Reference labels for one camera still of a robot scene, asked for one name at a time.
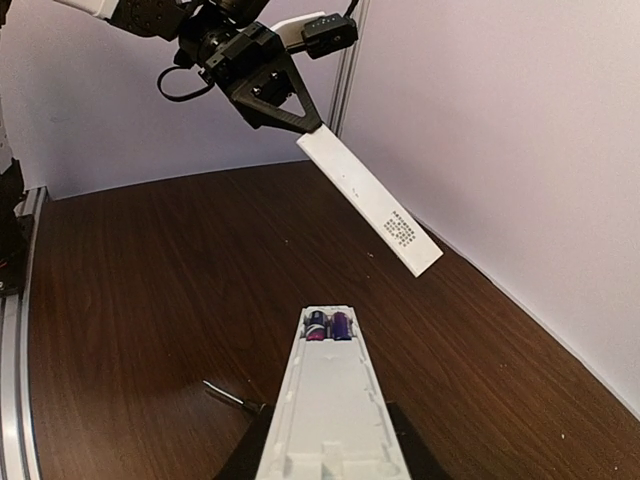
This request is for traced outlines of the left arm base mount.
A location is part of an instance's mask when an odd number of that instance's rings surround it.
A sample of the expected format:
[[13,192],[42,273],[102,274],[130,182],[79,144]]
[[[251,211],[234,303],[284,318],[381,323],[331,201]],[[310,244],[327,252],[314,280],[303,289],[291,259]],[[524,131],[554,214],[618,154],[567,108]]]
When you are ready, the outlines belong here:
[[34,217],[15,213],[25,198],[21,165],[13,158],[1,174],[1,297],[20,294],[25,287]]

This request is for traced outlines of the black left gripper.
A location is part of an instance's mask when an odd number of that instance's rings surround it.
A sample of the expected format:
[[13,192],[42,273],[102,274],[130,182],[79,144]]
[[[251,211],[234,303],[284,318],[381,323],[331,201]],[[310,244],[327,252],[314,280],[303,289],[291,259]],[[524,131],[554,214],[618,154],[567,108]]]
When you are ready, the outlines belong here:
[[240,32],[229,25],[202,38],[202,80],[220,88],[254,129],[312,133],[321,116],[278,36],[260,23]]

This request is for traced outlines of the white remote control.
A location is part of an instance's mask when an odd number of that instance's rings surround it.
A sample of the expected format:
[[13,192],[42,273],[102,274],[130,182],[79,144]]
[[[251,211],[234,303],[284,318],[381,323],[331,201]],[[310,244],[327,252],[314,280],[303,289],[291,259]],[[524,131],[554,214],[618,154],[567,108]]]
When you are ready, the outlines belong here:
[[[324,341],[305,338],[305,323],[314,310],[324,312],[328,319]],[[331,318],[339,311],[351,320],[349,341],[332,338]],[[304,308],[257,478],[409,476],[354,308]]]

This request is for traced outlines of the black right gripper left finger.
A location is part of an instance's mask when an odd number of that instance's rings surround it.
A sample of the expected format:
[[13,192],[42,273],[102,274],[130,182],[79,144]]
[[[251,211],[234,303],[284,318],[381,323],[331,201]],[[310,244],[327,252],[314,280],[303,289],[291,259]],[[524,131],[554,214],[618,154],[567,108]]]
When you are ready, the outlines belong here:
[[214,480],[254,480],[266,444],[275,408],[262,406],[253,418],[247,431],[239,441]]

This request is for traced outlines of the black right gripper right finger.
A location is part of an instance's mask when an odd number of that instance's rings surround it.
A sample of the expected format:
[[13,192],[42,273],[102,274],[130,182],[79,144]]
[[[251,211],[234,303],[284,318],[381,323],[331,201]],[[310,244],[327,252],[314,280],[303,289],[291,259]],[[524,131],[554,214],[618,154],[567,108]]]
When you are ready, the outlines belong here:
[[396,402],[386,404],[408,473],[413,480],[449,480],[417,428]]

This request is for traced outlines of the white remote battery cover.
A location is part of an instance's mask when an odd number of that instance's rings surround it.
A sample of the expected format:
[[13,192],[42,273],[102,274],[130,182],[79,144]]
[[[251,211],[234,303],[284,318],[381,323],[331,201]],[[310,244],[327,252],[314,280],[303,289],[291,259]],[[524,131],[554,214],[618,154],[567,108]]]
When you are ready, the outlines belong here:
[[415,277],[443,255],[409,212],[327,126],[302,135],[297,145]]

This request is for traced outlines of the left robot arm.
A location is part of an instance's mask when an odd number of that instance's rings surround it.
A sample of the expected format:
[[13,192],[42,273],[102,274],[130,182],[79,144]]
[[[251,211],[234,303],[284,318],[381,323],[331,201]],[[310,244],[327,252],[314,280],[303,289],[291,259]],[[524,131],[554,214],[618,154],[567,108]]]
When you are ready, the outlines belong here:
[[265,1],[66,1],[142,38],[176,40],[174,69],[200,68],[206,86],[174,102],[219,88],[254,129],[298,134],[322,126],[321,116],[280,35],[257,21]]

